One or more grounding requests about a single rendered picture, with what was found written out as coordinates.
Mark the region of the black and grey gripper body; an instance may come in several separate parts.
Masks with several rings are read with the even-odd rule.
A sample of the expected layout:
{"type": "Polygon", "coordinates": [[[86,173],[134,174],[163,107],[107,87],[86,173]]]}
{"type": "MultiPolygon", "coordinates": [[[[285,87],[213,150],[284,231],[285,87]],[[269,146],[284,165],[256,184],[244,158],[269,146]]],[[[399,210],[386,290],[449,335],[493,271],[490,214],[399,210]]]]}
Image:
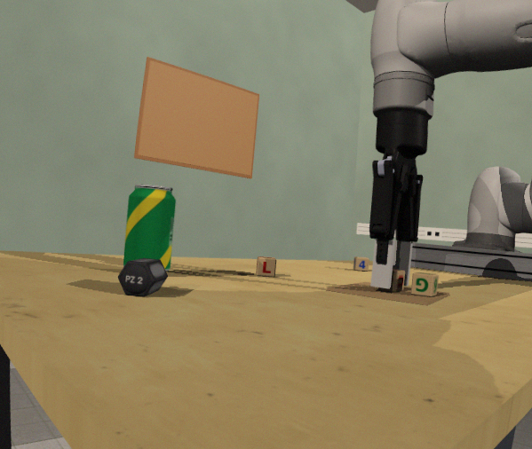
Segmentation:
{"type": "Polygon", "coordinates": [[[416,157],[427,151],[428,118],[410,112],[389,112],[377,117],[376,149],[392,156],[393,185],[400,185],[404,163],[416,166],[416,157]]]}

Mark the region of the tan square mat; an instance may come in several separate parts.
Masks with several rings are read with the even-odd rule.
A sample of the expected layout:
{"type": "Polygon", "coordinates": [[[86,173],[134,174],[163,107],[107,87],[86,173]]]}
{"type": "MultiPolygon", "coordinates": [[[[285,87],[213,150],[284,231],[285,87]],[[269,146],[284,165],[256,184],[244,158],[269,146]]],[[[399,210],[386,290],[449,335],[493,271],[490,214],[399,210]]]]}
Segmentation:
{"type": "Polygon", "coordinates": [[[428,297],[421,295],[412,295],[411,288],[405,288],[400,292],[390,292],[384,290],[378,290],[376,287],[371,287],[370,282],[360,282],[354,284],[348,284],[343,286],[336,286],[327,288],[328,291],[351,294],[351,295],[362,295],[367,297],[374,297],[404,303],[416,303],[422,305],[429,305],[431,303],[437,302],[440,299],[449,295],[447,292],[437,291],[437,295],[428,297]]]}

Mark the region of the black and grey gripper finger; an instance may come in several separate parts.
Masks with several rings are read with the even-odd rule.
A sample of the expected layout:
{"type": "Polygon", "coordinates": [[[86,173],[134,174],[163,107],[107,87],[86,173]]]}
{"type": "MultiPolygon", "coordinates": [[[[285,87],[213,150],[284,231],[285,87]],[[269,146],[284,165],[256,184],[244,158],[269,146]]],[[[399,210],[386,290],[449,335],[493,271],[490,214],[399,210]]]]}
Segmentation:
{"type": "Polygon", "coordinates": [[[375,246],[370,286],[389,289],[391,288],[393,273],[395,245],[393,238],[401,196],[406,192],[411,166],[409,163],[403,164],[401,182],[398,186],[393,185],[392,156],[387,156],[387,159],[382,161],[373,161],[372,168],[373,189],[369,236],[371,239],[375,239],[375,246]]]}
{"type": "Polygon", "coordinates": [[[406,191],[401,196],[401,204],[395,228],[396,241],[393,255],[393,269],[405,271],[404,286],[409,285],[412,244],[418,240],[417,235],[422,183],[423,176],[417,174],[417,167],[411,167],[409,175],[409,191],[406,191]]]}

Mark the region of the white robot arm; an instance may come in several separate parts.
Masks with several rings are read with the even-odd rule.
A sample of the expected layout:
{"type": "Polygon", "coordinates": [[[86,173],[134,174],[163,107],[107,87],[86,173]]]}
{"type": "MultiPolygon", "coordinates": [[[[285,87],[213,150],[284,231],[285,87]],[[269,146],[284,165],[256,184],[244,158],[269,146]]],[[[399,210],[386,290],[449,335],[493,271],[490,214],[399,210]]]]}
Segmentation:
{"type": "MultiPolygon", "coordinates": [[[[410,112],[429,121],[435,78],[532,67],[532,0],[378,0],[370,57],[373,115],[410,112]]],[[[484,169],[472,188],[466,239],[452,246],[519,252],[515,234],[523,232],[532,233],[532,179],[484,169]]]]}

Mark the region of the green and yellow drink can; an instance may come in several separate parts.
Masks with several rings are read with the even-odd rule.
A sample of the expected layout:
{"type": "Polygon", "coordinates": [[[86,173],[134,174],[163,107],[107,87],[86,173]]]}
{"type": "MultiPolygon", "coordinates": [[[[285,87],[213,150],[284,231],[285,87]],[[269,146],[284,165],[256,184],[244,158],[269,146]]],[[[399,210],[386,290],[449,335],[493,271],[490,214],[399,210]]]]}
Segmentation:
{"type": "Polygon", "coordinates": [[[172,188],[135,185],[129,196],[123,266],[140,258],[160,259],[171,268],[176,200],[172,188]]]}

